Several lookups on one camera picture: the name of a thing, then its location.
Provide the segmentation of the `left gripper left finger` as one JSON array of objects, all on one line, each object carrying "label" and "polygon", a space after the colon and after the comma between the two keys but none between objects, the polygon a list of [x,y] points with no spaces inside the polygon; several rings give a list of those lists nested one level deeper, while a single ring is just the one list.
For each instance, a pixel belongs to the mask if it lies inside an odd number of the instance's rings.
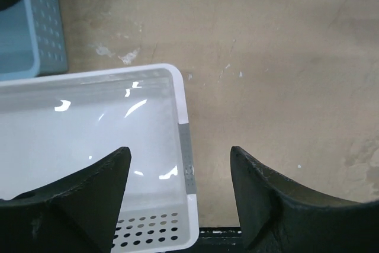
[{"label": "left gripper left finger", "polygon": [[1,252],[110,252],[131,152],[121,147],[43,187],[1,200]]}]

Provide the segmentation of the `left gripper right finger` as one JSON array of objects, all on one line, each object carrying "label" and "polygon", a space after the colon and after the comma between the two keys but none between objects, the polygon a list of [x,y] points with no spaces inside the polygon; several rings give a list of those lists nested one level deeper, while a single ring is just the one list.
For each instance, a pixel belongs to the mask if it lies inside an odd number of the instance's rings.
[{"label": "left gripper right finger", "polygon": [[231,148],[230,170],[248,252],[378,252],[378,201],[318,192],[239,146]]}]

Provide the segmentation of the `white plastic basket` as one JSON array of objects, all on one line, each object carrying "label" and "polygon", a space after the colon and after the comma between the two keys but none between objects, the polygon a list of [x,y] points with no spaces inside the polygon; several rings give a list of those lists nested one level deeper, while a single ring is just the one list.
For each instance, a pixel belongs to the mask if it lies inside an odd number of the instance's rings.
[{"label": "white plastic basket", "polygon": [[199,236],[184,81],[167,63],[1,83],[1,199],[120,147],[131,152],[113,252],[187,249]]}]

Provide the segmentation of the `blue basket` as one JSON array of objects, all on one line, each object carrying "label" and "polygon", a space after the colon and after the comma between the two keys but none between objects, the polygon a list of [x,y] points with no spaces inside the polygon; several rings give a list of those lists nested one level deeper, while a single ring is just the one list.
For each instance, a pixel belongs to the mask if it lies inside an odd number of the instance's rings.
[{"label": "blue basket", "polygon": [[1,80],[68,71],[59,0],[20,0],[1,11]]}]

